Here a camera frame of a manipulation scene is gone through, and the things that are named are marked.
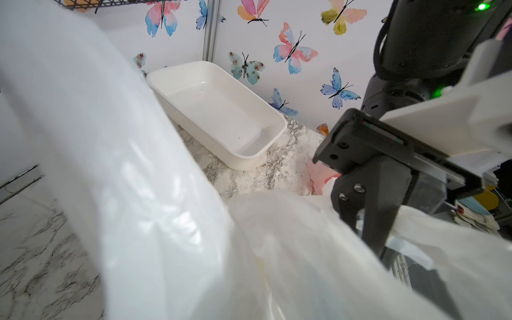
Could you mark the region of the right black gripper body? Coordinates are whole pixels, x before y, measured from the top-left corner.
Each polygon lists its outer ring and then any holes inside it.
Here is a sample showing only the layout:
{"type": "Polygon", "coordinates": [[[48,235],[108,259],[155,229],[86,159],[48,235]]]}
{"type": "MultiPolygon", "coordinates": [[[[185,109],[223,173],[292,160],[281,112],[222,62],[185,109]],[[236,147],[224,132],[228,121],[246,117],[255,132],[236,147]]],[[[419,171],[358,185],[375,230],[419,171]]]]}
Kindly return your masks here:
{"type": "Polygon", "coordinates": [[[386,156],[409,168],[412,187],[404,204],[433,215],[444,205],[453,205],[482,193],[483,178],[451,161],[448,156],[357,109],[344,113],[313,156],[347,176],[373,158],[386,156]]]}

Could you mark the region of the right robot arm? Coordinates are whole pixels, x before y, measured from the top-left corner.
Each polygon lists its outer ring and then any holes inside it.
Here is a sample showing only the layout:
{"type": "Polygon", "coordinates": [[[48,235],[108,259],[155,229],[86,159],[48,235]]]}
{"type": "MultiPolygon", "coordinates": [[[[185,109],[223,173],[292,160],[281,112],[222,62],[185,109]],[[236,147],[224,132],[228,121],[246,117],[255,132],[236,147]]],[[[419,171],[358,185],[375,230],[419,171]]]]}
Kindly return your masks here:
{"type": "Polygon", "coordinates": [[[394,1],[373,52],[361,109],[336,123],[313,157],[340,176],[331,201],[380,258],[399,208],[434,214],[483,190],[451,157],[511,153],[510,1],[394,1]]]}

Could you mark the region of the pink plastic bag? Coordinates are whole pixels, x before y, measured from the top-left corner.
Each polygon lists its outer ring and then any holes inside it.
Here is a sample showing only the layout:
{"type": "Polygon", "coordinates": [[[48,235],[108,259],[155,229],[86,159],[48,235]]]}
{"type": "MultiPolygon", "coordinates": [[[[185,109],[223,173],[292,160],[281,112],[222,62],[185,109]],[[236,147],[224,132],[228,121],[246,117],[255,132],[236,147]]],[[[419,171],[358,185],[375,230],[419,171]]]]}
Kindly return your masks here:
{"type": "Polygon", "coordinates": [[[307,172],[309,173],[312,191],[315,195],[323,194],[323,187],[331,179],[338,178],[341,174],[319,161],[313,163],[310,159],[307,163],[307,172]]]}

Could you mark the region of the white printed plastic bag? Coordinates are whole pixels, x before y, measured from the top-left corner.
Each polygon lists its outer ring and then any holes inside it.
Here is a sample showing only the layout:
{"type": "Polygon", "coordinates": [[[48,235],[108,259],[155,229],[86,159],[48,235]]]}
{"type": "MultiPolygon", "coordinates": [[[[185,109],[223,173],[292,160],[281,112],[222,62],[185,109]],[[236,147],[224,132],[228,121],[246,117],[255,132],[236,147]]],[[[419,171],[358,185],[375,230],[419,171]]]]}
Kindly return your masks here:
{"type": "Polygon", "coordinates": [[[447,319],[389,274],[436,270],[464,319],[510,319],[511,243],[402,205],[378,257],[331,192],[223,201],[146,77],[49,1],[1,2],[1,90],[98,266],[110,319],[447,319]]]}

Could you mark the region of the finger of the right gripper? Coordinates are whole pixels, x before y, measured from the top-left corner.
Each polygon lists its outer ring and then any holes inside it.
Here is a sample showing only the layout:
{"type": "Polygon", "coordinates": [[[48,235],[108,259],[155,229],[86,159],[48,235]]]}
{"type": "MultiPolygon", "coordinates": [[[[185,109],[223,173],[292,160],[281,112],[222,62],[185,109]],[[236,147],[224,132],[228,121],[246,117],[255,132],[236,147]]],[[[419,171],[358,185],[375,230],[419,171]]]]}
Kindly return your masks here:
{"type": "Polygon", "coordinates": [[[364,210],[362,240],[377,256],[385,250],[411,180],[409,167],[379,156],[335,181],[331,192],[334,210],[353,231],[357,231],[357,214],[364,210]]]}

